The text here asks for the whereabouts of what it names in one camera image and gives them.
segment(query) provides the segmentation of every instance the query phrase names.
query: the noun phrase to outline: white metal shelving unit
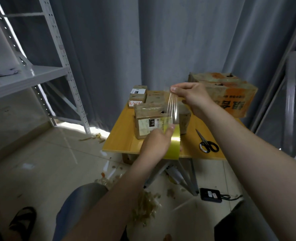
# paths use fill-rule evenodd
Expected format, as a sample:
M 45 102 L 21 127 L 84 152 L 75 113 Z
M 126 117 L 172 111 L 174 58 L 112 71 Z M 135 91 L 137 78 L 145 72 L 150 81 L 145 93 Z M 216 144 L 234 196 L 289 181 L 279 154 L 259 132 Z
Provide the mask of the white metal shelving unit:
M 51 89 L 53 89 L 55 93 L 57 93 L 72 109 L 74 109 L 76 113 L 78 113 L 78 115 L 80 116 L 80 121 L 62 117 L 60 118 L 60 120 L 81 124 L 84 126 L 86 133 L 91 134 L 85 110 L 80 99 L 80 95 L 70 68 L 68 58 L 66 56 L 66 51 L 62 43 L 62 39 L 57 27 L 56 20 L 53 15 L 50 2 L 49 0 L 39 0 L 39 2 L 42 8 L 42 12 L 36 13 L 5 14 L 0 5 L 0 27 L 21 66 L 20 73 L 0 77 L 0 97 L 18 92 L 29 87 L 34 87 L 34 90 L 37 90 L 36 94 L 39 96 L 43 108 L 45 109 L 46 113 L 48 113 L 52 123 L 55 124 L 53 119 L 58 117 L 56 117 L 53 114 L 53 111 L 50 109 L 50 105 L 46 103 L 47 98 L 45 93 L 42 91 L 40 84 L 65 76 L 69 83 L 69 87 L 72 92 L 76 106 L 74 106 L 73 103 L 71 103 L 64 95 L 62 95 L 59 92 L 59 90 L 57 90 L 52 84 L 48 85 L 50 85 Z M 30 16 L 45 17 L 51 36 L 53 38 L 54 45 L 57 49 L 62 67 L 34 66 L 26 59 L 25 54 L 20 46 L 20 43 L 14 34 L 8 17 Z M 17 46 L 20 48 L 21 53 L 15 49 L 15 47 Z

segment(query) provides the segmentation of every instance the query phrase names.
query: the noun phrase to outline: jeans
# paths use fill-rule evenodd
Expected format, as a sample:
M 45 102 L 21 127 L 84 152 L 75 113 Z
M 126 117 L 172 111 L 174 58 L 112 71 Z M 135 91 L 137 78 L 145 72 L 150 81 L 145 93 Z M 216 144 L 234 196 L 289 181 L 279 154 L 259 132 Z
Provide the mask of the jeans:
M 74 190 L 63 203 L 57 214 L 56 229 L 53 241 L 60 241 L 78 223 L 80 218 L 88 212 L 108 192 L 99 183 L 89 183 Z M 126 229 L 121 241 L 129 241 Z

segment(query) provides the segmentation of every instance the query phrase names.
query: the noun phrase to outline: tiled floor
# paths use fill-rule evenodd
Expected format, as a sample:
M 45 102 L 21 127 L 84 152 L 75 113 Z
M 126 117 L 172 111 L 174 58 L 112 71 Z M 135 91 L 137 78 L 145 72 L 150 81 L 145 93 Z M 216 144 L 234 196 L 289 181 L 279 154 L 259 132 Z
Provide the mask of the tiled floor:
M 0 231 L 4 237 L 9 235 L 8 224 L 16 212 L 34 206 L 38 218 L 30 240 L 52 240 L 55 217 L 74 189 L 101 178 L 107 162 L 106 176 L 115 171 L 112 178 L 129 168 L 121 154 L 102 152 L 103 143 L 97 139 L 79 141 L 84 138 L 78 131 L 53 128 L 0 162 Z M 199 187 L 232 196 L 241 193 L 228 162 L 194 160 L 194 166 Z M 175 199 L 167 197 L 168 189 L 175 191 Z M 167 233 L 173 240 L 213 240 L 214 226 L 238 203 L 202 201 L 164 174 L 148 191 L 161 194 L 161 207 L 147 227 L 128 226 L 131 241 L 163 240 Z

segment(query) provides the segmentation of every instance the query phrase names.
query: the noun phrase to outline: gray curtain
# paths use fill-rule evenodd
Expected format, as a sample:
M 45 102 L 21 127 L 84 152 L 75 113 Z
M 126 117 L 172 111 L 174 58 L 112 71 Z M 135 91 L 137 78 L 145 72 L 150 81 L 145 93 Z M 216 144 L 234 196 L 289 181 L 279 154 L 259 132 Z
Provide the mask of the gray curtain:
M 243 119 L 248 125 L 296 25 L 296 0 L 50 3 L 89 123 L 108 131 L 133 85 L 162 90 L 186 81 L 189 72 L 233 72 L 257 86 Z M 40 49 L 51 56 L 47 64 L 54 60 L 49 49 Z M 66 86 L 61 89 L 68 94 Z

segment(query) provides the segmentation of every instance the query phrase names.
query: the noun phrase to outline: plastic wrap scraps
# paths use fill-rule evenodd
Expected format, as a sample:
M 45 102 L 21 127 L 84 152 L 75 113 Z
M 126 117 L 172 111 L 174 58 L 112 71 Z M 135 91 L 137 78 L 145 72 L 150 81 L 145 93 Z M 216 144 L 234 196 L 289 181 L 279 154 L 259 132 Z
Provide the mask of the plastic wrap scraps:
M 115 176 L 112 180 L 106 177 L 96 179 L 94 182 L 100 183 L 108 190 L 110 190 L 121 178 L 122 174 Z M 156 211 L 161 204 L 158 199 L 161 197 L 160 194 L 152 194 L 144 189 L 140 192 L 138 196 L 138 205 L 131 212 L 131 221 L 135 225 L 137 223 L 142 223 L 143 227 L 146 227 L 150 218 L 155 218 Z
M 169 89 L 166 89 L 164 91 L 164 97 L 167 105 L 167 117 L 164 121 L 164 131 L 166 131 L 170 124 L 175 125 L 174 134 L 171 137 L 171 143 L 164 159 L 178 160 L 180 152 L 178 96 L 171 93 Z

